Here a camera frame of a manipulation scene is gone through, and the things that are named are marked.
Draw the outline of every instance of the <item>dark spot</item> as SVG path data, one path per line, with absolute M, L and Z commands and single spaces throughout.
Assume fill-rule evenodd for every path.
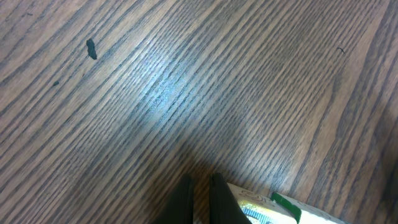
M 344 52 L 344 50 L 341 47 L 337 47 L 337 49 L 340 49 L 343 54 L 346 53 L 346 52 Z
M 95 48 L 94 48 L 95 45 L 91 38 L 86 41 L 86 45 L 87 45 L 88 56 L 90 56 L 94 60 L 97 60 L 97 54 L 95 53 Z

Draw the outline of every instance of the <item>small cardboard box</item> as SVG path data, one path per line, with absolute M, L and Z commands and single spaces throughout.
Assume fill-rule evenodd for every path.
M 294 215 L 297 223 L 299 224 L 347 224 L 346 222 L 341 221 L 320 209 L 279 193 L 273 193 L 271 200 L 286 208 L 291 214 Z
M 228 183 L 236 201 L 251 223 L 297 224 L 293 216 L 269 198 Z

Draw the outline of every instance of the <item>wooden table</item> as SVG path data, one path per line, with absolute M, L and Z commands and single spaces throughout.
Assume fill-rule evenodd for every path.
M 397 223 L 398 1 L 2 0 L 0 38 L 0 223 L 146 223 L 183 173 L 207 223 L 214 171 Z

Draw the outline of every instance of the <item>dark stain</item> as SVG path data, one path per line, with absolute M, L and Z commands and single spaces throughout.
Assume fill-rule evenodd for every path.
M 97 60 L 97 54 L 95 52 L 95 44 L 94 41 L 90 38 L 86 41 L 87 45 L 87 52 L 88 56 L 90 56 L 92 59 Z
M 344 52 L 344 50 L 341 47 L 337 47 L 337 49 L 340 49 L 343 54 L 346 54 L 346 52 Z

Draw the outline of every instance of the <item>brown wood grain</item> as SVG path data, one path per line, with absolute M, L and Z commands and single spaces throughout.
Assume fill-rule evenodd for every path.
M 398 1 L 2 0 L 0 38 L 0 223 L 147 223 L 183 173 L 208 223 L 214 171 L 398 222 Z

